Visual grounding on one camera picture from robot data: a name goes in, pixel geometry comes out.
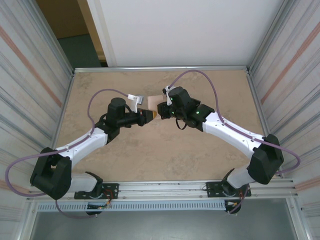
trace corrugated metal wall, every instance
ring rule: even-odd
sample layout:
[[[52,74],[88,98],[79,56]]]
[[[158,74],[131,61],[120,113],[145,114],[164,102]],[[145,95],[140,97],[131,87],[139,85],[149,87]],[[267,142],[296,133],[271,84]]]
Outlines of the corrugated metal wall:
[[[33,1],[0,1],[0,239],[16,234],[25,197],[11,192],[7,166],[52,144],[72,69]],[[35,159],[10,171],[28,192]]]
[[[301,156],[294,179],[314,239],[320,239],[320,1],[296,0],[252,79],[270,132]],[[295,164],[284,153],[284,168]]]

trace vent grille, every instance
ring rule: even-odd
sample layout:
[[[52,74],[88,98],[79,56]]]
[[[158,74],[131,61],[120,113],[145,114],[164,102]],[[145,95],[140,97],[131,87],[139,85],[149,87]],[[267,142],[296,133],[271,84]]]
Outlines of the vent grille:
[[[189,201],[111,201],[111,207],[105,209],[87,209],[88,202],[60,202],[64,212],[101,212],[101,211],[177,211],[177,210],[226,210],[224,200]],[[40,202],[38,212],[57,212],[55,202]]]

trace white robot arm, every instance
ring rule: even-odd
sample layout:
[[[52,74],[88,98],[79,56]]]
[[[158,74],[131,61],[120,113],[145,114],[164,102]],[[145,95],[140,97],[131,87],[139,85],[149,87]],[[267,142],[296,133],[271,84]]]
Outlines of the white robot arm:
[[[66,151],[39,157],[30,183],[55,200],[67,192],[92,192],[93,197],[99,196],[102,191],[102,179],[91,172],[72,174],[72,169],[85,156],[111,142],[120,133],[120,128],[130,128],[135,124],[142,127],[155,118],[156,112],[137,108],[137,104],[142,104],[141,96],[129,95],[128,98],[133,102],[131,108],[124,99],[113,98],[108,105],[107,113],[101,116],[92,133],[89,131],[55,150],[49,147],[43,149],[41,153],[64,149]]]
[[[191,98],[188,92],[180,86],[172,86],[170,89],[167,86],[163,89],[163,92],[167,96],[167,101],[157,106],[161,119],[175,118],[177,126],[181,130],[188,126],[215,135],[236,147],[250,159],[250,163],[232,169],[222,180],[223,190],[228,196],[231,196],[243,185],[252,182],[268,184],[284,162],[281,150],[253,140],[259,139],[263,142],[279,145],[279,141],[274,135],[269,134],[264,137],[250,132],[224,117],[222,117],[222,122],[214,109],[201,104],[199,100]],[[183,128],[179,127],[178,120],[185,123]],[[225,124],[251,138],[241,135]]]

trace beige marble surface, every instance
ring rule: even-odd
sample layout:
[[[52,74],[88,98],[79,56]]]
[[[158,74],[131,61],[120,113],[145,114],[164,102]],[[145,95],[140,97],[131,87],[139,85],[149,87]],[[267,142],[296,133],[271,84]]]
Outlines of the beige marble surface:
[[[245,129],[262,134],[244,71],[205,72],[216,87],[222,115]],[[160,95],[162,89],[181,73],[77,73],[57,146],[65,145],[90,130],[87,106],[98,90],[114,88],[133,95]],[[213,91],[202,75],[188,73],[175,85],[187,89],[192,98],[216,108]],[[95,121],[106,113],[114,97],[121,96],[102,92],[96,97],[90,111]],[[239,150],[211,134],[192,128],[181,131],[174,119],[155,119],[143,127],[121,128],[116,139],[88,155],[73,171],[90,171],[105,181],[207,180],[221,179],[231,168],[247,162],[249,160]]]

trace gray floor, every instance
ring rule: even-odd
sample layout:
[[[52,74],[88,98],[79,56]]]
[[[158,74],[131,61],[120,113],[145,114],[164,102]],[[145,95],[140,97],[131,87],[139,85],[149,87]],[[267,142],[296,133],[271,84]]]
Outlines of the gray floor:
[[[248,199],[237,216],[213,210],[103,212],[90,219],[39,213],[31,239],[295,240],[297,237],[284,199]]]
[[[89,34],[60,38],[58,42],[74,69],[101,67]]]

